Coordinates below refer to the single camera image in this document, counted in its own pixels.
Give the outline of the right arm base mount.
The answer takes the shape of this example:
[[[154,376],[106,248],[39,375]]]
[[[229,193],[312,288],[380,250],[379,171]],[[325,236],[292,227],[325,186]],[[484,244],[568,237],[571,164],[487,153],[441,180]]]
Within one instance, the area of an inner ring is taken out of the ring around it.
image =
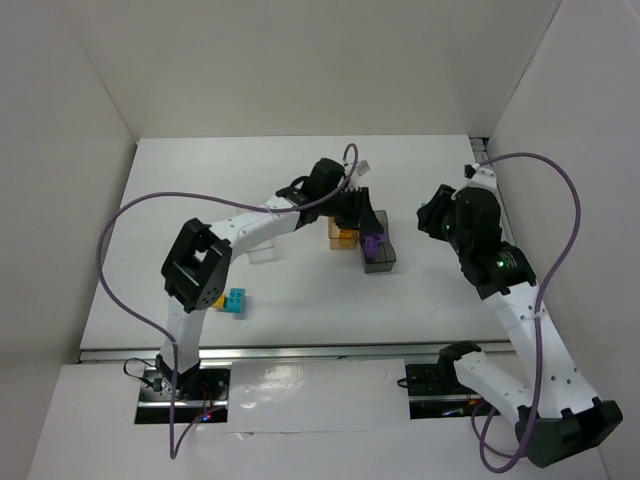
[[[408,394],[412,420],[486,416],[490,406],[464,386],[448,385],[436,364],[406,364],[405,375],[396,381]]]

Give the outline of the purple lego brick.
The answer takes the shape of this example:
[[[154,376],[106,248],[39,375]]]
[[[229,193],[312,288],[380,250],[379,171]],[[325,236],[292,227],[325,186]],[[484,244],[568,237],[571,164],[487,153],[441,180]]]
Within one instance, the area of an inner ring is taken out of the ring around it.
[[[388,235],[386,232],[365,232],[363,240],[365,244],[369,245],[384,243],[388,240]]]

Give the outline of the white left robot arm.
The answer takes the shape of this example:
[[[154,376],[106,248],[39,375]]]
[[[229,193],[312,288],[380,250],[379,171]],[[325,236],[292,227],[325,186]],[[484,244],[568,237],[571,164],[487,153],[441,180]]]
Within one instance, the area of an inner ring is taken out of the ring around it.
[[[381,236],[366,187],[346,187],[345,167],[322,158],[301,176],[260,205],[256,211],[206,224],[197,218],[181,228],[161,268],[168,295],[166,340],[156,367],[180,391],[200,366],[199,346],[206,311],[224,292],[232,263],[241,255],[278,236],[293,233],[320,217],[341,229]]]

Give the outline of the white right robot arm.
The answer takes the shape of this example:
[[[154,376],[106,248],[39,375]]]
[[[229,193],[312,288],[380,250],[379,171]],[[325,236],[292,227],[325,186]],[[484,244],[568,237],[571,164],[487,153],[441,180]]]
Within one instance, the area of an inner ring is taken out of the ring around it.
[[[501,209],[485,188],[442,184],[417,211],[418,228],[449,243],[461,271],[502,324],[525,369],[520,382],[471,341],[439,352],[440,378],[479,394],[511,425],[524,456],[544,468],[599,446],[621,423],[613,400],[585,380],[538,301],[526,257],[502,238]]]

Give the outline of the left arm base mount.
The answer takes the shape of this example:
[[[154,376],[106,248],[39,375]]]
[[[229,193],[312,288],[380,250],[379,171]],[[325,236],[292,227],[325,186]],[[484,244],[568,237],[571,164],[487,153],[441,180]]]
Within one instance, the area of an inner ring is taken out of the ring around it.
[[[125,361],[123,373],[139,384],[134,423],[161,425],[169,423],[171,387],[147,360]],[[205,366],[184,384],[176,394],[175,423],[189,424],[200,416],[200,423],[228,421],[229,366]]]

